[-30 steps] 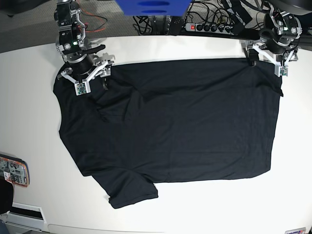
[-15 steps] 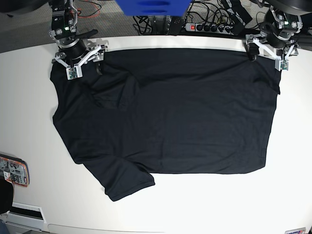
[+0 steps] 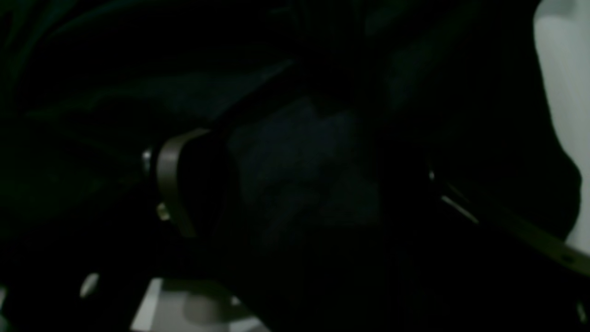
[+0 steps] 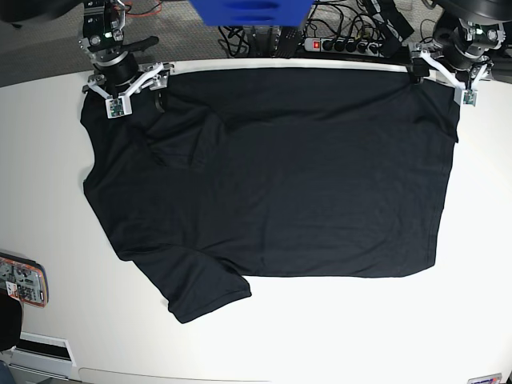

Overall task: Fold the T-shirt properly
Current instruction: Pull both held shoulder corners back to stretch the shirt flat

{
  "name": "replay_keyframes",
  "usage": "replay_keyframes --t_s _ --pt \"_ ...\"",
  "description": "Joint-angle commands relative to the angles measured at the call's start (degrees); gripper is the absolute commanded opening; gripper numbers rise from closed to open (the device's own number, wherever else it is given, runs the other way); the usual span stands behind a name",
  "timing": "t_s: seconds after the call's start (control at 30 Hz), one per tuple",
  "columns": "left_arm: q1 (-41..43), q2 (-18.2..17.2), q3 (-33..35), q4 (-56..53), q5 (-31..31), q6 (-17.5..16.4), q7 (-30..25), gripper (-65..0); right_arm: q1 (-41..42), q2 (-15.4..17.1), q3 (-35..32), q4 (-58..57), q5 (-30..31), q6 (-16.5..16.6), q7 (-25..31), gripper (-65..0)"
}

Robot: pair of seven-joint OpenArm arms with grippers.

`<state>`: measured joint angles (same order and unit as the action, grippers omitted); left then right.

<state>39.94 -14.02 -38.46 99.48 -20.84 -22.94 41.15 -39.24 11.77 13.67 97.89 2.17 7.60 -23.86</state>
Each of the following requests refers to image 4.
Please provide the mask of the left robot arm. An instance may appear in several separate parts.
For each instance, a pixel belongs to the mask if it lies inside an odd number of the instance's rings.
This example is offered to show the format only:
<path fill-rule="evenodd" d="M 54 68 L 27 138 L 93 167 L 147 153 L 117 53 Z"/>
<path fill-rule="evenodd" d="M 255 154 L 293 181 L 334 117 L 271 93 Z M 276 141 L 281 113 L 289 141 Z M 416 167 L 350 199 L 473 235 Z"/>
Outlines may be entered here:
<path fill-rule="evenodd" d="M 416 82 L 431 69 L 453 87 L 474 93 L 489 78 L 511 83 L 510 1 L 424 1 L 441 9 L 432 36 L 409 44 L 409 72 Z"/>

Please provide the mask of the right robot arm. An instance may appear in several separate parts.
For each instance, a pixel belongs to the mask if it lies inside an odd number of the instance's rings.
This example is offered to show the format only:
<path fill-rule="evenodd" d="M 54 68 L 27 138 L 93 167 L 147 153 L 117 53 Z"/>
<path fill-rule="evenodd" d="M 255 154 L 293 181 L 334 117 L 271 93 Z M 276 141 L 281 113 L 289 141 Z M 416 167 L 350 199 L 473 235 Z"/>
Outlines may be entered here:
<path fill-rule="evenodd" d="M 132 113 L 131 96 L 142 90 L 166 88 L 174 66 L 156 62 L 140 66 L 134 54 L 159 43 L 156 36 L 130 44 L 124 43 L 124 28 L 129 10 L 122 1 L 84 1 L 82 30 L 78 45 L 87 55 L 94 73 L 82 88 L 101 96 L 108 118 Z"/>

